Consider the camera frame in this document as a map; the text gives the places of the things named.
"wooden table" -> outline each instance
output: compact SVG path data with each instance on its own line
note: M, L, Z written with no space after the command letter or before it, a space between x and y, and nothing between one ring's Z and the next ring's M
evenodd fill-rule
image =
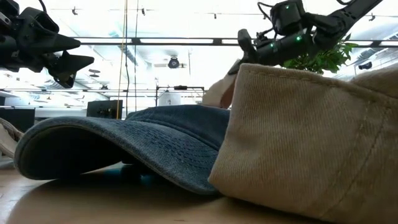
M318 223L165 180L134 180L112 166L73 180L29 180L0 162L0 223Z

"cable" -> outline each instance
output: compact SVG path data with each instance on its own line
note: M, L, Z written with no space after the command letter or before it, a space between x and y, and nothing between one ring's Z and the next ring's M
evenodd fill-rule
M124 1L124 11L127 9L127 0ZM121 48L123 49L124 47L124 30L126 28L126 14L123 14L123 31L122 31L122 45ZM119 118L119 99L120 99L120 85L122 82L122 68L123 68L123 51L121 51L121 56L120 56L120 71L119 71L119 91L118 91L118 103L117 103L117 108L116 108L116 119Z
M136 13L136 36L137 38L137 29L138 29L138 6L139 0L137 0L137 13ZM136 99L136 111L137 111L137 44L134 45L134 98Z
M130 87L130 75L129 75L129 69L128 69L128 67L127 67L127 32L128 32L128 24L127 24L127 22L128 22L128 6L127 6L127 2L128 2L128 0L126 0L126 8L124 9L124 13L125 13L125 18L126 18L126 33L125 33L125 35L126 35L126 50L125 50L125 52L124 52L124 54L125 54L125 56L126 56L126 73L127 73L127 92L126 92L126 118L127 118L127 115L129 114L129 104L128 104L128 101L129 101L129 87Z
M191 53L188 49L188 66L189 66L189 78L191 78Z
M44 4L43 0L39 0L39 2L42 5L43 12L47 13L47 8L45 7L45 4Z
M341 5L347 6L349 5L353 0L350 0L348 2L343 2L342 0L336 0L338 3L340 3Z
M269 20L271 21L271 23L272 23L272 28L271 28L271 29L268 29L268 30L266 30L266 31L263 31L263 32L261 32L261 33L259 34L259 35L266 35L266 34L269 33L270 31L275 30L275 24L273 23L272 19L268 16L268 14L267 14L266 12L264 12L264 10L262 9L261 6L266 6L266 7L271 7L271 8L272 8L273 6L268 5L268 4L265 4L265 3L262 3L262 2L257 2L257 6L259 7L261 13L262 13L267 19L269 19Z
M271 18L268 16L268 14L267 14L266 12L264 12L264 10L262 9L261 6L266 6L266 7L273 7L273 6L270 6L270 5L265 4L265 3L262 3L262 2L257 2L257 6L259 7L259 9L260 9L260 11L262 12L262 14L263 14L267 19L269 19L269 20L272 22Z

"white ceiling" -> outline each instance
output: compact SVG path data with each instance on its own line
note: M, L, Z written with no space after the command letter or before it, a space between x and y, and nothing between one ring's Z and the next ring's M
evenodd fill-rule
M43 0L48 14L60 26L60 33L72 37L111 37L111 34L123 36L123 0ZM41 9L38 0L19 0L21 11L25 7ZM278 0L263 0L268 4L281 2ZM257 0L128 0L128 37L237 37L238 30L245 28L252 37L256 32L269 29L271 23L262 19L257 8ZM303 0L305 9L312 13L328 14L341 6L335 0ZM396 17L395 0L383 0L372 13L376 16L369 22L370 17L362 18L351 30L352 39L369 40L383 39L398 32L398 18ZM75 8L78 15L72 13ZM141 64L136 67L127 60L130 86L134 89L136 76L138 90L154 90L156 84L162 86L190 85L208 88L215 81L222 78L237 58L242 56L239 47L198 47L198 46L129 46ZM71 54L89 55L95 58L95 63L78 72L76 88L99 89L107 85L110 89L119 88L119 74L121 74L121 89L127 88L127 73L124 68L124 56L117 46L110 45L82 45L70 51ZM154 64L167 63L171 56L177 56L185 68L171 70L169 68L154 68ZM99 78L92 78L88 69L101 71ZM32 73L23 70L18 74L7 77L0 72L0 88L35 88L51 80L42 73ZM104 96L117 96L117 93L79 93L74 95L53 93L60 95L58 103L63 99L70 103L68 97L74 99L76 105L85 105L88 100L102 99ZM145 98L148 102L142 105L154 104L153 99Z

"monitor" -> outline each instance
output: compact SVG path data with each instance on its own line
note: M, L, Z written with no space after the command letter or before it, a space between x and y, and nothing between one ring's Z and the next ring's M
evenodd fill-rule
M123 100L119 100L119 116L118 113L118 101L117 100L103 100L103 101L91 101L87 105L87 117L94 118L112 118L121 119L123 112Z
M35 123L35 109L0 109L0 118L26 132Z

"blue cap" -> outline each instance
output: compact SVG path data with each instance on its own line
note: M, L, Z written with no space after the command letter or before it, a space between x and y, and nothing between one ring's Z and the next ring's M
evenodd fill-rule
M217 194L207 179L228 120L228 110L200 105L148 108L124 121L50 118L25 133L14 162L27 178L52 180L132 159L189 191Z

